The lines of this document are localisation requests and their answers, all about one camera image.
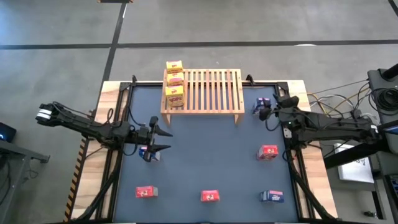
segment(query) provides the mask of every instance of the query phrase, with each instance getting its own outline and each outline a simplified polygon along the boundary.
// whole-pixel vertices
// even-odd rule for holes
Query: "product box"
[[[260,110],[264,108],[271,108],[271,100],[268,98],[256,98],[256,102],[253,105],[252,114],[258,115]]]
[[[168,86],[166,87],[167,104],[173,107],[183,106],[185,103],[183,86]]]
[[[283,203],[284,193],[276,190],[266,190],[260,193],[260,202],[277,202]]]
[[[146,146],[139,148],[138,154],[141,158],[144,158],[144,153],[147,150]],[[151,161],[160,161],[160,152],[155,152],[150,154]]]
[[[154,186],[136,187],[136,197],[137,198],[157,197],[157,187]]]
[[[184,85],[184,73],[167,74],[167,86]]]
[[[168,74],[182,72],[182,61],[179,60],[166,62],[166,69]]]
[[[258,160],[273,160],[278,156],[278,146],[262,145],[257,153]]]
[[[200,200],[202,202],[217,202],[220,200],[218,190],[202,190]]]

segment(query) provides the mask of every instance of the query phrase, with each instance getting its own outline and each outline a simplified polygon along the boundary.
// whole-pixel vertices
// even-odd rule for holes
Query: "red box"
[[[271,146],[266,146],[263,145],[261,146],[259,152],[257,153],[257,159],[258,160],[273,160],[278,156],[278,146],[271,145]]]
[[[202,190],[200,200],[202,202],[217,202],[220,200],[218,190]]]
[[[137,198],[157,197],[157,187],[154,186],[136,187],[136,197]]]

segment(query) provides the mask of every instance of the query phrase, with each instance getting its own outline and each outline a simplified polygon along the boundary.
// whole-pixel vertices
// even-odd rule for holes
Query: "gray floor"
[[[107,44],[119,9],[95,0],[0,0],[0,44]],[[398,39],[398,17],[387,0],[136,0],[127,7],[119,42],[371,39]],[[54,100],[93,109],[108,53],[0,50],[0,121],[18,129],[16,144],[51,154],[47,165],[32,163],[40,174],[24,184],[15,223],[62,220],[80,137],[34,118],[41,103]],[[187,68],[240,68],[259,80],[302,79],[314,92],[363,80],[368,70],[388,68],[397,58],[397,45],[118,49],[109,79],[160,80],[165,61],[181,59]],[[330,93],[350,96],[360,86]],[[374,113],[366,102],[361,109]],[[333,187],[333,196],[344,220],[391,223],[361,215],[374,210],[369,192]]]

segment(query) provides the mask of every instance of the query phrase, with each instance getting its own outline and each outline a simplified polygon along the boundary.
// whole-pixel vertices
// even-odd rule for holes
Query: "blue box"
[[[144,158],[144,153],[147,150],[146,146],[139,148],[138,154],[141,158]],[[151,161],[160,161],[160,152],[155,152],[150,154]]]
[[[277,190],[266,190],[260,193],[260,202],[283,203],[284,193]]]
[[[271,100],[268,98],[256,98],[256,102],[253,105],[252,114],[258,115],[261,109],[265,107],[271,107]]]

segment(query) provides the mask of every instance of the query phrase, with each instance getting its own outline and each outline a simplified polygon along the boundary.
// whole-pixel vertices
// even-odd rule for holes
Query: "wooden dish rack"
[[[171,115],[233,115],[239,124],[244,115],[243,88],[240,69],[184,69],[185,103],[181,107],[167,104],[164,71],[160,113],[170,126]]]

